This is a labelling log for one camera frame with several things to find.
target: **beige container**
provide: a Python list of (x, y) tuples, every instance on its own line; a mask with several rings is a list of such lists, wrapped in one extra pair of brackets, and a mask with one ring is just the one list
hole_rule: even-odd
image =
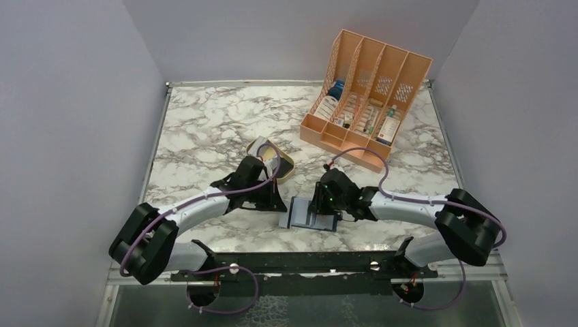
[[(247, 145), (247, 147), (245, 148), (245, 154), (246, 155), (249, 155), (249, 149), (251, 148), (251, 146), (253, 146), (253, 143), (255, 141), (256, 141), (256, 139), (253, 140), (251, 143), (249, 143), (249, 145)], [(272, 145), (277, 146), (275, 143), (271, 142), (269, 139), (267, 139), (267, 141), (269, 143), (271, 143)], [(281, 157), (287, 159), (287, 161), (289, 161), (289, 164), (291, 164), (291, 166), (293, 166), (293, 169), (289, 170), (289, 172), (287, 172), (287, 174), (285, 174), (285, 176), (277, 177), (277, 183), (283, 184), (291, 176), (293, 176), (293, 174), (295, 173), (295, 161), (293, 161), (293, 159), (291, 157), (289, 157), (289, 155), (287, 155), (287, 153), (283, 152), (283, 150), (281, 150), (278, 146), (277, 146), (277, 150), (279, 150), (279, 154), (281, 155)], [(263, 160), (269, 160), (270, 158), (273, 158), (274, 156), (275, 156), (275, 150), (273, 150), (270, 147), (267, 147), (265, 153), (263, 154)]]
[[(391, 146), (376, 141), (387, 108), (397, 105), (403, 123), (430, 65), (430, 58), (350, 31), (341, 31), (333, 42), (321, 94), (301, 121), (301, 139), (335, 154), (362, 146), (387, 158), (397, 134)], [(326, 121), (313, 113), (335, 80), (345, 81), (344, 90), (333, 116)], [(346, 105), (352, 94), (361, 97), (356, 114)], [(371, 135), (363, 132), (371, 111), (367, 107), (369, 98), (384, 103), (384, 107), (374, 114)], [(342, 118), (345, 111), (355, 114), (347, 129), (331, 122), (335, 117)], [(351, 151), (343, 157), (374, 172), (383, 169), (383, 163), (369, 151)]]

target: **white wall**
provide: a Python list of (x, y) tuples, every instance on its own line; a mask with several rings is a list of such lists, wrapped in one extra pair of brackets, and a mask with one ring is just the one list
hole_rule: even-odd
[(322, 80), (341, 29), (431, 57), (435, 78), (478, 0), (123, 0), (169, 81)]
[(0, 325), (92, 326), (164, 80), (120, 0), (0, 4)]
[(434, 84), (524, 326), (575, 326), (578, 2), (481, 0)]

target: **glass panel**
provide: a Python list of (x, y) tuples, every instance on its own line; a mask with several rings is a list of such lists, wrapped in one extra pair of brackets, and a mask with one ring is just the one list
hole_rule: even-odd
[[(421, 305), (443, 305), (459, 283), (427, 283)], [(126, 285), (111, 326), (505, 326), (490, 281), (468, 282), (462, 301), (443, 311), (419, 311), (394, 296), (263, 296), (239, 315), (188, 309), (184, 285)], [(218, 298), (212, 309), (233, 310), (249, 298)]]

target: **white marble surface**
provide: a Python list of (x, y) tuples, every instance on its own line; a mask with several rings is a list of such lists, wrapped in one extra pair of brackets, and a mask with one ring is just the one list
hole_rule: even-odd
[[(196, 195), (234, 171), (245, 146), (266, 136), (296, 163), (279, 186), (283, 198), (312, 197), (332, 154), (299, 139), (299, 123), (320, 87), (179, 87), (172, 90), (145, 200), (154, 206)], [(425, 87), (419, 91), (389, 156), (386, 189), (423, 195), (457, 187), (442, 132)], [(359, 186), (380, 174), (339, 159)], [(280, 228), (279, 213), (235, 210), (210, 219), (177, 240), (199, 239), (214, 251), (355, 251), (396, 249), (409, 236), (433, 230), (397, 221), (340, 221), (337, 232)]]

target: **screw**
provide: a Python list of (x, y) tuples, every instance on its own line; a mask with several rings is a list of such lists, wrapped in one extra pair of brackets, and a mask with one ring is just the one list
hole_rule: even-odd
[[(239, 265), (233, 263), (233, 264), (231, 264), (230, 266), (231, 266), (231, 267), (238, 267)], [(239, 272), (239, 269), (238, 269), (238, 268), (229, 269), (229, 272), (232, 273), (232, 274), (236, 274), (236, 273)]]
[(438, 269), (438, 263), (437, 262), (430, 262), (427, 264), (427, 267), (431, 270), (431, 271), (436, 271)]
[(379, 271), (379, 263), (377, 261), (372, 261), (371, 264), (369, 264), (369, 269)]

